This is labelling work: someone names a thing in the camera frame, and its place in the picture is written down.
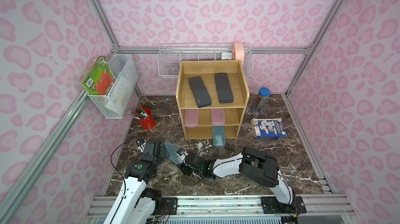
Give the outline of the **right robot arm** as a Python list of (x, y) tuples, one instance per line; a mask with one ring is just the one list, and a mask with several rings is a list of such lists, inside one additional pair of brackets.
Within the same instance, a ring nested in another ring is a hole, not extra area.
[(222, 179), (241, 174), (254, 182), (268, 187), (276, 196), (278, 203), (292, 205), (295, 194), (284, 180), (277, 159), (253, 148), (244, 148), (233, 157), (205, 160), (193, 152), (178, 148), (170, 152), (170, 159), (185, 175), (196, 174), (202, 179)]

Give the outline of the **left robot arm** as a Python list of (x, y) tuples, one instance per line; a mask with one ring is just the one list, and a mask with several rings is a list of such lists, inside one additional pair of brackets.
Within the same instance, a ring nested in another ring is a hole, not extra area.
[(159, 141), (140, 139), (139, 145), (141, 153), (127, 166), (121, 191), (104, 221), (106, 224), (145, 224), (162, 203), (161, 193), (147, 184), (169, 154)]

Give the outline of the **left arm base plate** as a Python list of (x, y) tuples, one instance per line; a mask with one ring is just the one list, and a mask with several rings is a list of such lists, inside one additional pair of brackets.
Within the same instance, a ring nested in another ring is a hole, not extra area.
[(173, 197), (162, 197), (155, 201), (155, 210), (152, 212), (152, 216), (162, 215), (176, 215), (178, 208), (178, 198)]

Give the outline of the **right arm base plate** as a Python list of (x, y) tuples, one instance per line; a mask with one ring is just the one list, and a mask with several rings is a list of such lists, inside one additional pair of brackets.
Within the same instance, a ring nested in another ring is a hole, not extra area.
[(264, 214), (300, 215), (307, 213), (305, 203), (300, 196), (295, 195), (291, 204), (280, 203), (275, 196), (265, 196), (260, 200)]

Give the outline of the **pink pencil case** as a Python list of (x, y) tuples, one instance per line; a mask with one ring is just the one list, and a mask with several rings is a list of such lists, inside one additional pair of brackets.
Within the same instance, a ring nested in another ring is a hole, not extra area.
[(213, 108), (210, 110), (211, 113), (211, 123), (213, 126), (224, 126), (225, 119), (225, 110), (223, 108)]
[(199, 109), (186, 109), (184, 114), (184, 125), (195, 128), (199, 124)]

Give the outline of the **black pencil case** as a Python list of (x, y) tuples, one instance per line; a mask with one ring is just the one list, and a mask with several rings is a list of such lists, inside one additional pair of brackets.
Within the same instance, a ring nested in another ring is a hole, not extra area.
[(227, 73), (215, 74), (215, 84), (220, 104), (233, 103), (234, 97)]
[(198, 108), (210, 106), (212, 100), (201, 76), (189, 78), (188, 81)]

